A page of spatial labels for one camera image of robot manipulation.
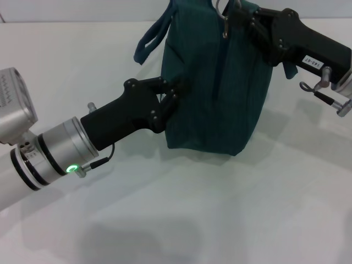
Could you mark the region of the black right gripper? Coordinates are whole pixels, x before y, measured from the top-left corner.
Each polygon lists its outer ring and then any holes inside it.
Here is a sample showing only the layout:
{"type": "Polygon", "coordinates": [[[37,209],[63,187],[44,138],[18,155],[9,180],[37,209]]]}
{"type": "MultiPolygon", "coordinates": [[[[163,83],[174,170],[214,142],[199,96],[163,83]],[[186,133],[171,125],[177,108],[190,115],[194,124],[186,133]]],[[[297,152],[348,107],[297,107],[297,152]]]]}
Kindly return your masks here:
{"type": "Polygon", "coordinates": [[[249,25],[248,38],[270,66],[291,62],[318,76],[323,67],[330,67],[334,84],[351,69],[351,49],[307,27],[292,9],[275,14],[248,1],[228,1],[221,14],[225,27],[249,25]]]}

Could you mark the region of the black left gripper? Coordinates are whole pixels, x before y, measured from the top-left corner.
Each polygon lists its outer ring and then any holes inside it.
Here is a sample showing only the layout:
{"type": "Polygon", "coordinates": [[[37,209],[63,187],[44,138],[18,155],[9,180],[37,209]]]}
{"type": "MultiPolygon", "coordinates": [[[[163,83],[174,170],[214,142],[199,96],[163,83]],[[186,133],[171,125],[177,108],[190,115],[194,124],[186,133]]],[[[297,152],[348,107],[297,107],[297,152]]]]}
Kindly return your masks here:
{"type": "Polygon", "coordinates": [[[182,78],[129,79],[116,100],[80,119],[93,146],[101,151],[140,129],[159,134],[190,85],[182,78]]]}

